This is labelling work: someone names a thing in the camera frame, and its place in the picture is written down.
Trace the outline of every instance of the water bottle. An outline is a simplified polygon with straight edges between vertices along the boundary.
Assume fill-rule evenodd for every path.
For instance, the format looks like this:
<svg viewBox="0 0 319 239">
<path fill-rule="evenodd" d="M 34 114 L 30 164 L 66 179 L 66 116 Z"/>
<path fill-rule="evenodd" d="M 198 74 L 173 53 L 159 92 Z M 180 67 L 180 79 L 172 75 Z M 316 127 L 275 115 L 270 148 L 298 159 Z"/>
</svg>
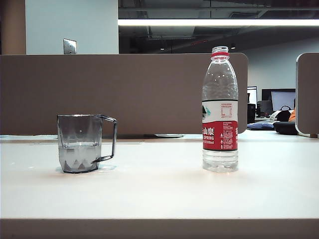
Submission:
<svg viewBox="0 0 319 239">
<path fill-rule="evenodd" d="M 228 47 L 214 47 L 202 88 L 203 168 L 238 170 L 238 86 Z"/>
</svg>

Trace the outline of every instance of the pipe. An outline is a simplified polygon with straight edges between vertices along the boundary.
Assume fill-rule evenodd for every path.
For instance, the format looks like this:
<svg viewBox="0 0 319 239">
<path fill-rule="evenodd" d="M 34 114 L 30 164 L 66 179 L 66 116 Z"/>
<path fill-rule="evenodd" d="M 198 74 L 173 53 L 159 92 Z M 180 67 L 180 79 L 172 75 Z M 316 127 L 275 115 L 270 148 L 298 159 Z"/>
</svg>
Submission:
<svg viewBox="0 0 319 239">
<path fill-rule="evenodd" d="M 119 11 L 319 11 L 319 7 L 270 7 L 270 6 L 249 6 L 249 7 L 119 7 Z"/>
</svg>

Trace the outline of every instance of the black bag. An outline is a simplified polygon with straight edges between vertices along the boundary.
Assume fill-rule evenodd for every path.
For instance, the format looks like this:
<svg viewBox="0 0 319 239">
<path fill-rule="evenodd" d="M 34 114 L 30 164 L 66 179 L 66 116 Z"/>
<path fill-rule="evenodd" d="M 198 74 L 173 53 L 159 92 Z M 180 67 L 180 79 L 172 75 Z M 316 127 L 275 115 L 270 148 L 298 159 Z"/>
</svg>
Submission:
<svg viewBox="0 0 319 239">
<path fill-rule="evenodd" d="M 283 110 L 283 107 L 288 107 L 289 110 Z M 281 121 L 281 122 L 288 122 L 289 120 L 289 117 L 291 115 L 290 111 L 291 111 L 291 108 L 289 106 L 282 106 L 281 107 L 281 112 L 279 112 L 277 114 L 277 121 Z"/>
<path fill-rule="evenodd" d="M 295 127 L 295 122 L 274 122 L 273 126 L 277 133 L 298 135 Z"/>
</svg>

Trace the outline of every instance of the red label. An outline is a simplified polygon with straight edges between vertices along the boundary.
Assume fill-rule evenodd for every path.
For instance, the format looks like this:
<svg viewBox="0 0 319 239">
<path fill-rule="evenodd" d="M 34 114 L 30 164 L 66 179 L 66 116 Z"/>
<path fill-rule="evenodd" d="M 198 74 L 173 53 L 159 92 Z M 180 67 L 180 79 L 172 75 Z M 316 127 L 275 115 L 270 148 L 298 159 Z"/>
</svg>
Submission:
<svg viewBox="0 0 319 239">
<path fill-rule="evenodd" d="M 203 149 L 237 150 L 237 121 L 213 121 L 203 123 Z"/>
</svg>

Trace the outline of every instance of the mug handle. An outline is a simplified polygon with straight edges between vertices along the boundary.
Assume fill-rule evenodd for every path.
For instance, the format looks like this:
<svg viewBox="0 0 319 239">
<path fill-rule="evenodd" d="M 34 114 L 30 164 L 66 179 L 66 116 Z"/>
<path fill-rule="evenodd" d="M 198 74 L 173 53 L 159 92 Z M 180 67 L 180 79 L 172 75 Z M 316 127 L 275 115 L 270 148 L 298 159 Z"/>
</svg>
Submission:
<svg viewBox="0 0 319 239">
<path fill-rule="evenodd" d="M 101 118 L 103 120 L 111 121 L 114 124 L 113 127 L 113 143 L 112 143 L 112 154 L 109 156 L 103 156 L 95 159 L 92 161 L 92 163 L 97 163 L 105 160 L 109 160 L 114 157 L 114 151 L 115 151 L 115 143 L 116 143 L 116 133 L 117 133 L 117 128 L 118 128 L 118 122 L 116 119 L 109 117 L 109 116 L 104 116 L 104 115 L 96 115 L 96 117 Z"/>
</svg>

